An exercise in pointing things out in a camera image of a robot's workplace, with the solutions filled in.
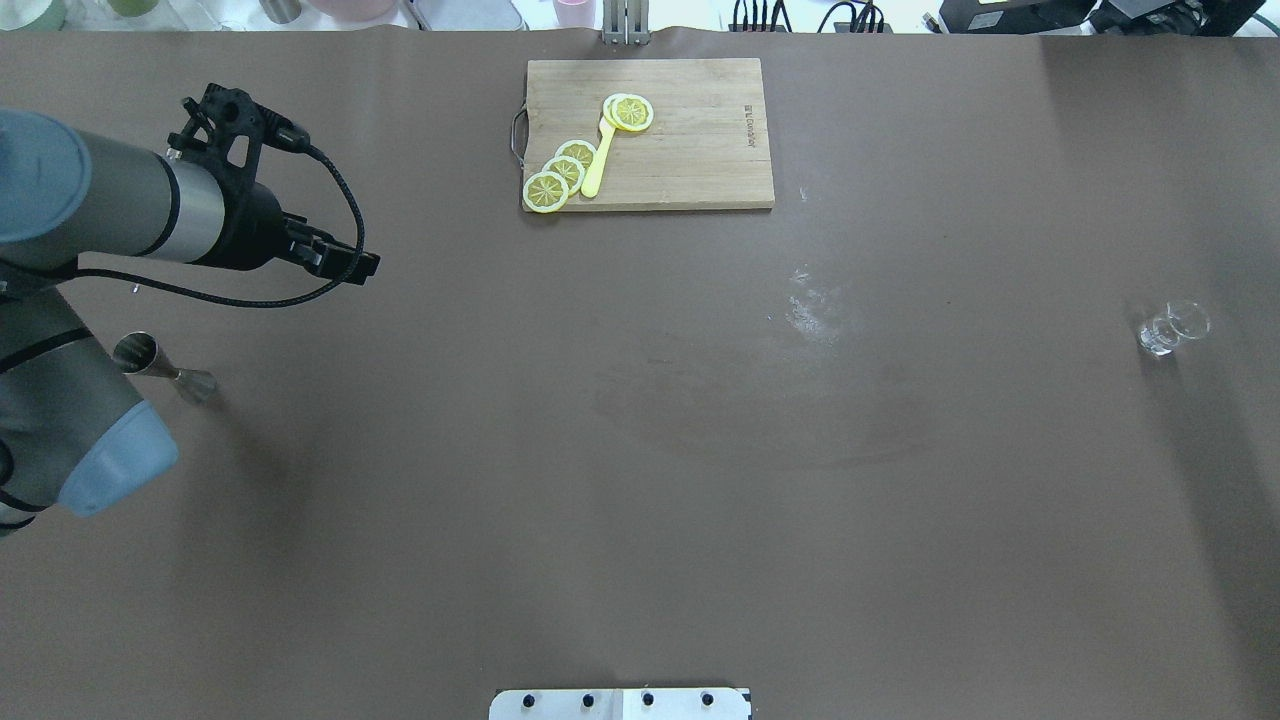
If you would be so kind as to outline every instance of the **white bracket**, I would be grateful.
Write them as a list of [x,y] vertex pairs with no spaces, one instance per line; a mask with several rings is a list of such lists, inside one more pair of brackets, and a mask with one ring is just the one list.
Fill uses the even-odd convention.
[[649,0],[604,0],[605,45],[649,45]]
[[503,691],[489,720],[751,720],[742,688]]

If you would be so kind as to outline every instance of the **white metal plate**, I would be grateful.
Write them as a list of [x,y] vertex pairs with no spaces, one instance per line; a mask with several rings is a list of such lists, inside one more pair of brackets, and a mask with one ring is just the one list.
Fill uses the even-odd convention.
[[489,705],[489,720],[750,719],[751,691],[741,688],[503,691]]

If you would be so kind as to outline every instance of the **metal jigger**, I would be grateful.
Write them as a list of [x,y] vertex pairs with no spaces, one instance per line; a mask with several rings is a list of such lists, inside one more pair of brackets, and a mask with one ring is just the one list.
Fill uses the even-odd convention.
[[169,378],[178,387],[178,395],[195,405],[218,392],[218,380],[212,374],[174,368],[151,333],[136,332],[120,338],[111,352],[111,360],[125,375]]

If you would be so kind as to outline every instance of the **cutting board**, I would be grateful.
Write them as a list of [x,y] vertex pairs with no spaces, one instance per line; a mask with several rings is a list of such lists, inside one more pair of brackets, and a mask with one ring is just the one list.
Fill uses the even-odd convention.
[[524,179],[566,140],[599,145],[600,104],[614,92],[646,97],[653,124],[618,131],[599,195],[573,196],[562,213],[773,208],[758,58],[531,60]]

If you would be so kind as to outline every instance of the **green cup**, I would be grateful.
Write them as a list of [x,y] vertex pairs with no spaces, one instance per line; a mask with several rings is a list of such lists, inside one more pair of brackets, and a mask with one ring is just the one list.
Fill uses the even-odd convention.
[[12,10],[14,15],[10,18],[0,13],[0,31],[5,29],[63,29],[63,23],[67,22],[67,3],[63,0],[52,0],[49,6],[45,8],[38,15],[28,20],[27,24],[17,27],[6,27],[10,23],[18,23],[26,19],[26,17],[19,17],[18,10]]
[[125,18],[136,18],[155,10],[160,0],[106,0],[106,3]]

